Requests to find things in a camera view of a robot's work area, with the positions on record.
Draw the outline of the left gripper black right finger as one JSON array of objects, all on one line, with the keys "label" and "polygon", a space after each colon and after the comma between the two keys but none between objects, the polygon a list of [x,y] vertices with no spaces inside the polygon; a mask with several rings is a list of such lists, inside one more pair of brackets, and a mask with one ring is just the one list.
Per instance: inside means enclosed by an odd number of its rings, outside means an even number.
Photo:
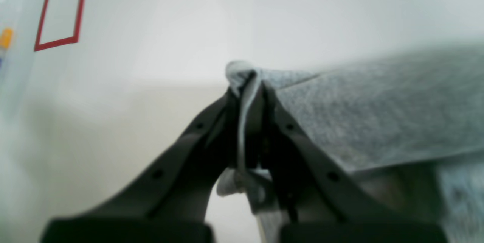
[{"label": "left gripper black right finger", "polygon": [[248,110],[248,170],[271,181],[255,210],[283,214],[279,243],[446,243],[443,230],[380,204],[320,150],[284,109],[269,84]]}]

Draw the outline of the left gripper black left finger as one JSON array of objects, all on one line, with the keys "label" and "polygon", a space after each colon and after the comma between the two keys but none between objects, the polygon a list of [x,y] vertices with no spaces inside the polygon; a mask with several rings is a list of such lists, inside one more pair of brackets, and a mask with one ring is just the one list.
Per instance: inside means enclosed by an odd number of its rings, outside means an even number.
[{"label": "left gripper black left finger", "polygon": [[42,243],[214,243],[205,223],[212,187],[235,163],[239,101],[231,89],[114,197],[55,218]]}]

